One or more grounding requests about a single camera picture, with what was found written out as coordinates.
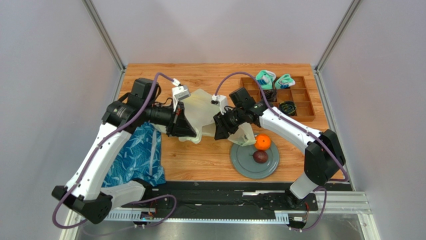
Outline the pale yellow plastic bag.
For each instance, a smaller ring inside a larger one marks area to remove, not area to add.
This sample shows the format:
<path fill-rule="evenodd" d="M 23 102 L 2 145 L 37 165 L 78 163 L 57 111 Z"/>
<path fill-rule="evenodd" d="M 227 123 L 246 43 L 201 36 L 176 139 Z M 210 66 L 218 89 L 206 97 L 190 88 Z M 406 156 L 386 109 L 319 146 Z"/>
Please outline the pale yellow plastic bag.
<path fill-rule="evenodd" d="M 190 141 L 194 144 L 201 142 L 202 137 L 214 137 L 216 126 L 213 116 L 220 110 L 216 105 L 211 104 L 212 95 L 199 88 L 190 93 L 190 97 L 183 100 L 185 107 L 185 117 L 195 129 L 195 137 L 179 137 L 180 142 Z M 240 125 L 236 133 L 231 134 L 228 141 L 239 146 L 251 146 L 256 143 L 255 134 L 249 123 Z"/>

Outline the orange fake orange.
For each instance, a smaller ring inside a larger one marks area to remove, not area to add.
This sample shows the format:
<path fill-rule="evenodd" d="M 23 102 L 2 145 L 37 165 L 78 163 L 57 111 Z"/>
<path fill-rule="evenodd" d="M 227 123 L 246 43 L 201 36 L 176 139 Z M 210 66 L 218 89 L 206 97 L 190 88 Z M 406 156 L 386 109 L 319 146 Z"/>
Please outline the orange fake orange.
<path fill-rule="evenodd" d="M 255 136 L 255 144 L 254 147 L 259 151 L 266 151 L 272 145 L 272 140 L 266 134 L 258 134 Z"/>

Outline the dark red fake plum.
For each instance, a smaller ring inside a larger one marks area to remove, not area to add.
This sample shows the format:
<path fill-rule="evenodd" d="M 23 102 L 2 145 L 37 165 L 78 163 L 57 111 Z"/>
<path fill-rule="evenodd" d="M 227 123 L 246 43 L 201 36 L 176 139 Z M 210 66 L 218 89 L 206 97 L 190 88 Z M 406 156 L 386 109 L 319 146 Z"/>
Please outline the dark red fake plum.
<path fill-rule="evenodd" d="M 269 160 L 268 153 L 264 150 L 257 150 L 251 156 L 258 164 L 265 164 Z"/>

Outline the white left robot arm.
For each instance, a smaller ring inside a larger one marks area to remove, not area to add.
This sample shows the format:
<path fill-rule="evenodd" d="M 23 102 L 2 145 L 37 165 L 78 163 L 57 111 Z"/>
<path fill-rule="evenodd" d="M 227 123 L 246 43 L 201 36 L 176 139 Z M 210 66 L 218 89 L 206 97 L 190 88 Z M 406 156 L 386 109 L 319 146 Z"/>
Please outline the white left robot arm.
<path fill-rule="evenodd" d="M 172 79 L 172 102 L 157 103 L 161 87 L 156 80 L 138 78 L 130 92 L 111 103 L 102 117 L 96 139 L 83 163 L 65 185 L 57 185 L 52 196 L 61 205 L 83 217 L 101 223 L 111 210 L 144 201 L 152 188 L 140 178 L 117 186 L 103 187 L 104 179 L 122 147 L 144 123 L 164 126 L 170 137 L 195 137 L 195 129 L 185 117 L 186 85 Z"/>

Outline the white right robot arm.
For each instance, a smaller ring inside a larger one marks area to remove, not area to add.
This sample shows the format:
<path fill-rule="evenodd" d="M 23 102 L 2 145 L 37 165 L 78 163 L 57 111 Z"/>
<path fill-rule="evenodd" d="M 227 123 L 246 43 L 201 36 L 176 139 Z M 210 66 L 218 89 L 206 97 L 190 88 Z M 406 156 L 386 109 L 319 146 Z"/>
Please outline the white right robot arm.
<path fill-rule="evenodd" d="M 211 103 L 219 107 L 213 116 L 215 140 L 227 139 L 239 126 L 248 123 L 272 131 L 292 143 L 304 154 L 303 173 L 284 192 L 284 202 L 296 209 L 305 204 L 312 191 L 324 187 L 346 163 L 337 134 L 327 129 L 308 127 L 282 113 L 267 100 L 255 99 L 241 87 L 230 93 L 234 106 L 228 105 L 224 95 L 213 95 Z"/>

